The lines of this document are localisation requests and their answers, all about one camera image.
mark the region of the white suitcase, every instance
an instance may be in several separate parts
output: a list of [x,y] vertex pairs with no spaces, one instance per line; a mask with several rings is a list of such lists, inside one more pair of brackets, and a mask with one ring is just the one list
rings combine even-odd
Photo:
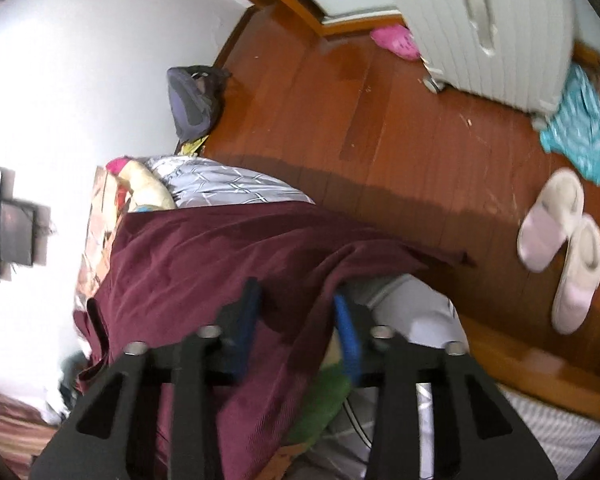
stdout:
[[560,104],[571,62],[573,0],[394,0],[429,71],[445,84],[534,114]]

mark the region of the gray fabric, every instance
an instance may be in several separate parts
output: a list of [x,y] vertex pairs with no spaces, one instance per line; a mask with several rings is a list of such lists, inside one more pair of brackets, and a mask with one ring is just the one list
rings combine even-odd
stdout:
[[[378,323],[395,328],[410,341],[441,348],[448,341],[466,342],[456,310],[448,298],[408,274],[348,284],[358,303],[367,304]],[[432,398],[428,384],[418,384],[420,415],[420,478],[432,478]],[[566,478],[589,452],[600,435],[600,424],[504,390],[520,417],[536,436],[554,464],[558,477]],[[354,390],[349,403],[369,439],[373,436],[377,392]],[[340,410],[322,436],[289,468],[287,480],[363,478],[368,449],[344,410]]]
[[256,171],[189,155],[154,156],[143,163],[167,187],[178,208],[313,201],[285,182]]

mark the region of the backpack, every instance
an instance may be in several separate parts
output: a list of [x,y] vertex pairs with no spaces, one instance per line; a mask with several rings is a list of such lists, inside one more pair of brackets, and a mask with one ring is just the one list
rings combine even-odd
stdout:
[[207,135],[222,113],[222,93],[231,73],[195,65],[167,70],[169,102],[180,142]]

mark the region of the floor plank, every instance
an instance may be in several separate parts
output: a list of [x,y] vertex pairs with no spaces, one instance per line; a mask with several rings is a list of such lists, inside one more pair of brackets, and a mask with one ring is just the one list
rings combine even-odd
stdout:
[[[224,115],[205,155],[263,171],[318,204],[399,237],[467,250],[474,267],[424,278],[459,311],[600,376],[600,289],[560,336],[550,313],[564,250],[540,274],[516,255],[520,222],[552,171],[528,117],[454,89],[367,36],[318,38],[285,7],[263,10],[230,54]],[[585,184],[600,225],[600,188]]]

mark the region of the blue fabric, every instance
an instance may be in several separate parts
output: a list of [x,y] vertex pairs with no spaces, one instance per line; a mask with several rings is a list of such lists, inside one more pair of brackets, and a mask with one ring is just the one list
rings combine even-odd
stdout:
[[562,102],[540,132],[545,152],[566,156],[587,180],[600,186],[600,97],[582,67],[572,64]]

